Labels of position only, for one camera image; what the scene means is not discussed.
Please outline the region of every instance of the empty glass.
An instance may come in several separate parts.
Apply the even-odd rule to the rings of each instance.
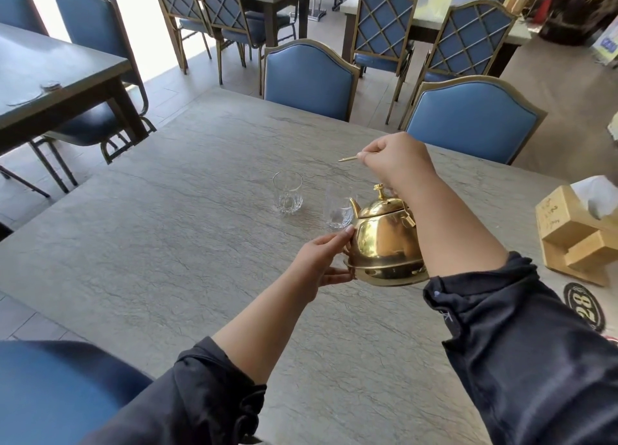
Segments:
[[[303,185],[303,177],[290,170],[275,173],[273,177],[275,191],[275,206],[279,212],[290,214],[300,209],[303,197],[300,188]]]
[[[333,229],[343,229],[350,225],[354,217],[350,198],[356,199],[352,188],[346,185],[328,185],[324,201],[324,220]]]

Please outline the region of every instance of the teapot lid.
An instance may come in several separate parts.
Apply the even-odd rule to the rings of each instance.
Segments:
[[[378,199],[359,212],[360,218],[382,216],[405,209],[404,202],[401,199],[384,194],[384,185],[382,183],[375,185],[373,189],[378,192]]]

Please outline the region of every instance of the teapot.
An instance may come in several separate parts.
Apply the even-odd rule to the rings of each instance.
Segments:
[[[410,208],[375,185],[378,199],[362,208],[350,198],[356,232],[344,253],[356,278],[371,285],[400,286],[429,278]]]

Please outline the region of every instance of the marble tabletop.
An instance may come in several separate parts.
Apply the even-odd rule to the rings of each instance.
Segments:
[[[418,0],[417,8],[414,10],[414,20],[412,25],[417,27],[431,28],[440,30],[446,11],[452,5],[460,5],[469,3],[471,0]],[[359,6],[359,0],[345,0],[339,7],[339,10],[344,14],[356,14]],[[510,29],[506,37],[506,43],[523,45],[530,41],[531,36],[528,31],[528,25],[520,17],[515,22],[513,28]]]
[[[0,23],[0,129],[129,69],[125,58]],[[43,95],[49,82],[63,88]]]
[[[337,163],[381,132],[215,88],[0,244],[0,291],[152,376],[213,334],[326,230],[324,190],[359,202],[375,178]],[[561,182],[430,147],[439,174],[505,244],[542,266],[534,206]],[[304,176],[297,215],[271,178]],[[607,306],[612,290],[596,290]],[[608,329],[616,314],[606,308]],[[327,287],[268,385],[258,435],[275,445],[489,444],[447,361],[421,286]]]

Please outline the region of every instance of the black sleeve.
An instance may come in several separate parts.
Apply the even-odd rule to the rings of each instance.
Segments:
[[[81,445],[237,445],[258,428],[265,391],[205,338]]]
[[[529,258],[434,277],[427,303],[494,444],[618,443],[618,349],[544,285]]]

